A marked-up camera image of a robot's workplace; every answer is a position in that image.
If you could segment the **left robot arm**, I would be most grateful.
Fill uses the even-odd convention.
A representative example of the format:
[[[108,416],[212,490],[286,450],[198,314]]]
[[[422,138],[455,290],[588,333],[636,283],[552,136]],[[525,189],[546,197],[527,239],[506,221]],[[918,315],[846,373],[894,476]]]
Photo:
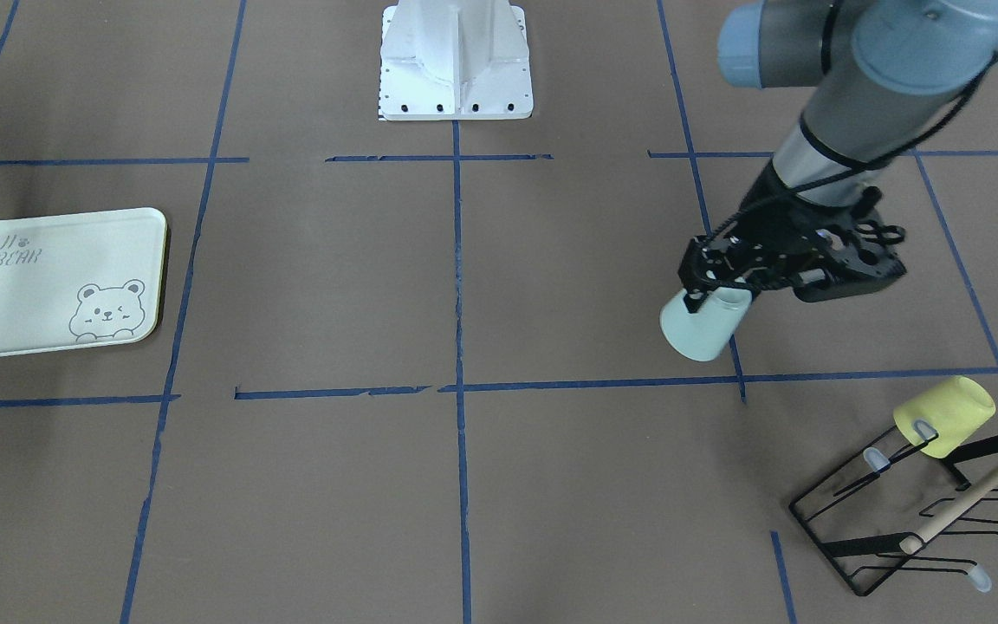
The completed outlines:
[[[690,240],[686,311],[772,289],[803,302],[871,295],[906,272],[876,178],[998,63],[998,1],[754,1],[726,16],[717,60],[732,86],[813,92],[736,213]]]

